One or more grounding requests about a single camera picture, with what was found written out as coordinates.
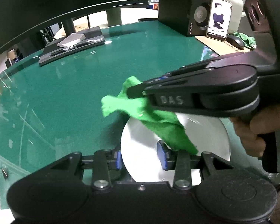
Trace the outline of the person's right hand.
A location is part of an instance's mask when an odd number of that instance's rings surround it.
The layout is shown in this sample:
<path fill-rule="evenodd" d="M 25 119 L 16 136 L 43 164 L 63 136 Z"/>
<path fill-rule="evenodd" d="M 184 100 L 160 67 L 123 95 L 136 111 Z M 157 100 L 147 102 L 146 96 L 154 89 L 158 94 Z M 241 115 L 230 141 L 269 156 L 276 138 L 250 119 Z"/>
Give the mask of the person's right hand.
<path fill-rule="evenodd" d="M 260 111 L 249 123 L 238 117 L 230 118 L 230 121 L 245 152 L 252 157 L 262 157 L 266 143 L 260 135 L 280 130 L 280 104 Z"/>

